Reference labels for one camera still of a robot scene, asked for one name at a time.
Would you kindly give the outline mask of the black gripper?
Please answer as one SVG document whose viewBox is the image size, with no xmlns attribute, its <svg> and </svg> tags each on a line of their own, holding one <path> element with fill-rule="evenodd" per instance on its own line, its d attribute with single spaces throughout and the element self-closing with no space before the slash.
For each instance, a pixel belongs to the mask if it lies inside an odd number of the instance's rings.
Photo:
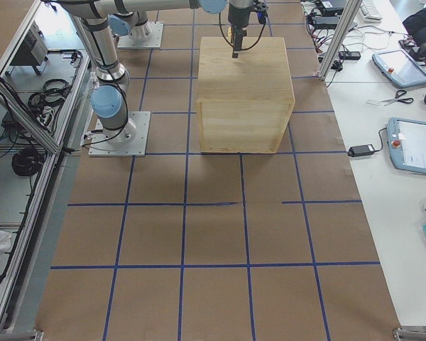
<svg viewBox="0 0 426 341">
<path fill-rule="evenodd" d="M 232 58 L 238 58 L 243 48 L 244 37 L 247 36 L 245 28 L 249 24 L 251 13 L 256 13 L 258 22 L 266 23 L 266 4 L 262 1 L 252 0 L 230 0 L 228 10 L 228 21 L 231 28 Z"/>
</svg>

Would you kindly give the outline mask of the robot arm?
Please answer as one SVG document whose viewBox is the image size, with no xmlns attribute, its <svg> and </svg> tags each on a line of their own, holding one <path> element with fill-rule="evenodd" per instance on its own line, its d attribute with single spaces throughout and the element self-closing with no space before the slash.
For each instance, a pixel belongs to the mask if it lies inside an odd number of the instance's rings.
<svg viewBox="0 0 426 341">
<path fill-rule="evenodd" d="M 146 12 L 115 13 L 109 15 L 111 32 L 119 37 L 128 36 L 131 40 L 145 41 L 152 34 Z"/>
<path fill-rule="evenodd" d="M 228 7 L 231 38 L 227 43 L 232 48 L 232 57 L 238 58 L 245 51 L 243 40 L 252 13 L 259 23 L 266 25 L 268 7 L 261 1 L 59 1 L 61 7 L 78 18 L 84 27 L 82 42 L 92 49 L 92 57 L 98 64 L 98 78 L 105 82 L 117 82 L 126 69 L 119 62 L 115 43 L 112 40 L 110 16 L 136 14 L 141 18 L 147 11 L 172 9 L 198 9 L 219 15 Z"/>
</svg>

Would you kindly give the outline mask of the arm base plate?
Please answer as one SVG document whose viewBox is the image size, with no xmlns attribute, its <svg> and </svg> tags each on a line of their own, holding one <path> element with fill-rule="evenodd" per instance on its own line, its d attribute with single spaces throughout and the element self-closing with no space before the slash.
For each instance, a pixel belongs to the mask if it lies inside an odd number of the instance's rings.
<svg viewBox="0 0 426 341">
<path fill-rule="evenodd" d="M 97 119 L 95 129 L 101 130 L 92 137 L 92 144 L 88 145 L 88 154 L 91 157 L 144 157 L 148 131 L 151 122 L 150 112 L 129 112 L 129 120 L 120 134 L 113 139 L 117 132 L 103 130 L 102 123 Z"/>
<path fill-rule="evenodd" d="M 118 49 L 159 49 L 162 43 L 163 28 L 164 24 L 160 21 L 147 21 L 141 26 L 135 26 L 127 36 L 120 37 Z"/>
</svg>

